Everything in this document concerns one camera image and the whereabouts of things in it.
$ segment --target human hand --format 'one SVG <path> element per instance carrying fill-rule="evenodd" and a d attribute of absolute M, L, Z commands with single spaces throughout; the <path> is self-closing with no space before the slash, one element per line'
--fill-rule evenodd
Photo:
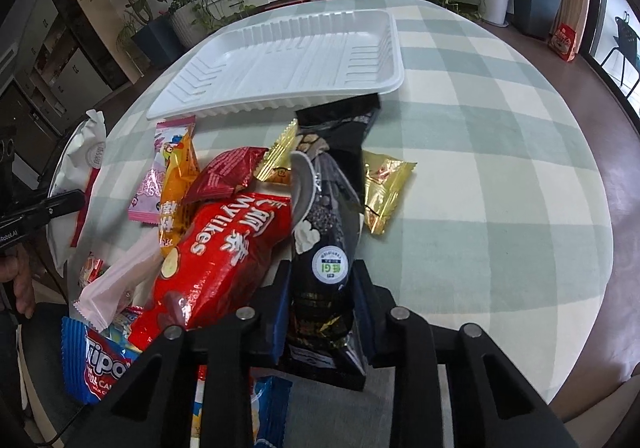
<path fill-rule="evenodd" d="M 29 255 L 21 244 L 18 244 L 15 249 L 17 256 L 0 257 L 0 282 L 14 281 L 15 310 L 31 318 L 36 299 L 31 283 Z"/>

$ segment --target metal screw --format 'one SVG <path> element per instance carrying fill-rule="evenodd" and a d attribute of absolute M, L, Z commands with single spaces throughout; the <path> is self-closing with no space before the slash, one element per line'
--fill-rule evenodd
<path fill-rule="evenodd" d="M 463 332 L 470 338 L 479 338 L 482 336 L 482 329 L 475 323 L 468 323 L 462 327 Z"/>
<path fill-rule="evenodd" d="M 398 306 L 391 310 L 391 316 L 396 320 L 406 320 L 411 313 L 406 307 Z"/>
<path fill-rule="evenodd" d="M 255 309 L 253 307 L 241 307 L 236 311 L 236 316 L 241 320 L 250 320 L 255 316 Z"/>
<path fill-rule="evenodd" d="M 164 337 L 168 340 L 177 340 L 182 334 L 182 329 L 177 325 L 170 325 L 164 330 Z"/>

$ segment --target round table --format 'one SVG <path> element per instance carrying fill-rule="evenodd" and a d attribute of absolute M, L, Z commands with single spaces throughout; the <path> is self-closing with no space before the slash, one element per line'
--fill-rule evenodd
<path fill-rule="evenodd" d="M 524 57 L 424 0 L 311 2 L 232 27 L 343 9 L 386 9 L 396 19 L 406 77 L 381 96 L 364 148 L 417 162 L 385 235 L 364 233 L 358 256 L 376 284 L 432 324 L 480 324 L 550 401 L 589 335 L 612 266 L 604 188 L 578 124 Z M 146 110 L 198 48 L 110 133 L 71 272 L 89 250 L 111 263 L 140 236 L 127 206 L 154 155 L 156 121 Z M 281 108 L 199 119 L 200 163 L 270 146 L 292 117 Z M 337 435 L 345 446 L 388 446 L 392 389 L 389 370 L 373 370 L 361 394 L 298 381 L 287 445 L 334 446 Z"/>

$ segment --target red bag on floor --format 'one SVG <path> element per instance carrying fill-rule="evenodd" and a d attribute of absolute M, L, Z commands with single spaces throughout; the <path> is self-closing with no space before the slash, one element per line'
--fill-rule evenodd
<path fill-rule="evenodd" d="M 565 62 L 575 58 L 575 31 L 567 24 L 560 24 L 549 41 L 549 47 Z"/>
<path fill-rule="evenodd" d="M 131 325 L 129 342 L 145 349 L 169 325 L 210 325 L 246 305 L 289 237 L 289 198 L 243 192 L 202 206 L 166 256 L 153 308 Z"/>

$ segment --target black wire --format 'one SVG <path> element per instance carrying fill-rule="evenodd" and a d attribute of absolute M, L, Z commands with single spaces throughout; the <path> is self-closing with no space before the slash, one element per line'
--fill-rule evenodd
<path fill-rule="evenodd" d="M 58 432 L 56 434 L 56 436 L 48 442 L 44 442 L 44 443 L 36 443 L 35 445 L 38 448 L 46 448 L 49 446 L 52 446 L 53 443 L 55 443 L 58 439 L 60 439 L 60 436 L 65 433 L 66 429 L 69 428 L 71 426 L 71 424 L 73 423 L 73 421 L 75 421 L 78 416 L 82 413 L 82 411 L 84 411 L 86 408 L 88 407 L 87 404 L 82 405 L 82 407 L 80 408 L 80 410 L 78 410 L 75 414 L 73 414 L 73 417 L 71 419 L 69 419 L 69 421 L 62 427 L 62 430 L 60 430 L 60 432 Z"/>
<path fill-rule="evenodd" d="M 47 272 L 49 277 L 53 280 L 53 283 L 56 284 L 56 287 L 60 291 L 60 294 L 62 295 L 62 298 L 65 299 L 66 306 L 68 307 L 69 306 L 69 300 L 66 298 L 65 292 L 62 290 L 62 286 L 60 285 L 60 283 L 56 279 L 55 275 L 53 275 L 53 273 L 49 271 L 49 268 L 47 268 L 47 265 L 44 263 L 44 259 L 42 258 L 42 256 L 40 255 L 40 252 L 38 251 L 38 248 L 34 244 L 30 243 L 30 245 L 31 245 L 31 248 L 33 249 L 33 251 L 35 252 L 36 256 L 38 257 L 38 260 L 42 264 L 42 267 Z"/>

